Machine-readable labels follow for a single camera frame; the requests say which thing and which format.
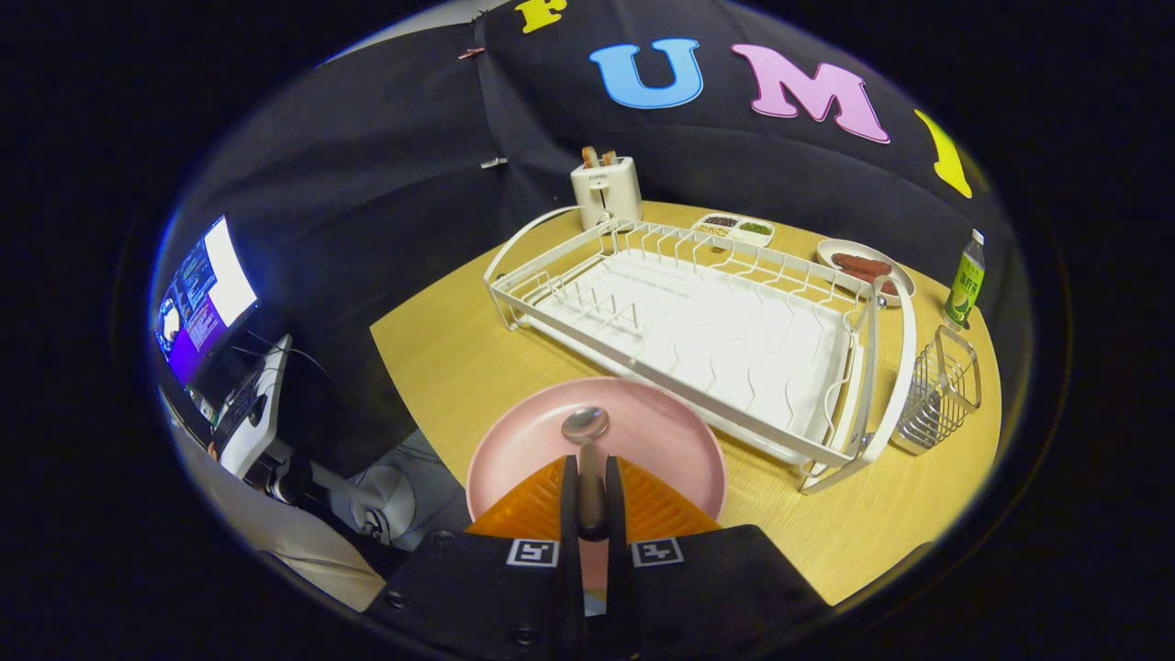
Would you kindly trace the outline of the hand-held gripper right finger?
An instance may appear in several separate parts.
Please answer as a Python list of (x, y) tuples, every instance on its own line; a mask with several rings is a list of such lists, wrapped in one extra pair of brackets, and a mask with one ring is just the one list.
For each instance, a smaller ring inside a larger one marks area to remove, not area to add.
[(605, 656), (770, 657), (830, 621), (822, 595), (753, 524), (637, 541), (616, 456), (605, 485)]

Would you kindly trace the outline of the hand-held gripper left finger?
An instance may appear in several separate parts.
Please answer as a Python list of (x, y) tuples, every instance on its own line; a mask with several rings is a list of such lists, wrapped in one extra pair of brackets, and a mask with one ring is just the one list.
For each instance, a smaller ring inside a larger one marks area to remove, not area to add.
[(584, 619), (575, 483), (575, 457), (558, 457), (466, 530), (434, 532), (365, 618), (431, 657), (575, 656)]

